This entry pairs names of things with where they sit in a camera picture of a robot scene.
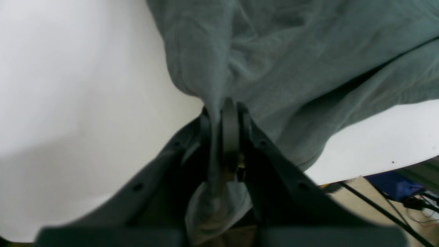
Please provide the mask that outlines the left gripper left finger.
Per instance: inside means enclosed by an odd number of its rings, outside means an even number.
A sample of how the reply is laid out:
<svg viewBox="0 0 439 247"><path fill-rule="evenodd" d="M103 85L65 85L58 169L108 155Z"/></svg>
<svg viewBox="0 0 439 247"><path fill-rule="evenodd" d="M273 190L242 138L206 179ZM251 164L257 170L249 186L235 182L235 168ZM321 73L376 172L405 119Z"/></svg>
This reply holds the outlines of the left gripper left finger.
<svg viewBox="0 0 439 247"><path fill-rule="evenodd" d="M188 247L185 213L206 179L210 118L180 129L158 156L116 194L85 216L43 228L36 247Z"/></svg>

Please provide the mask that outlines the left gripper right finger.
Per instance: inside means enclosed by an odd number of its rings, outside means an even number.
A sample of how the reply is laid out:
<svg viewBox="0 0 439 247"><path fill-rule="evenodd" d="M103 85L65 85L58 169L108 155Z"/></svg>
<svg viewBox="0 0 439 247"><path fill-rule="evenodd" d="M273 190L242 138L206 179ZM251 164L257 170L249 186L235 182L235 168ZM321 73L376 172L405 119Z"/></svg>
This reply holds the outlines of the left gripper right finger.
<svg viewBox="0 0 439 247"><path fill-rule="evenodd" d="M242 104L221 109L226 181L244 183L257 221L256 247L405 247L397 227L373 224L334 202L288 161Z"/></svg>

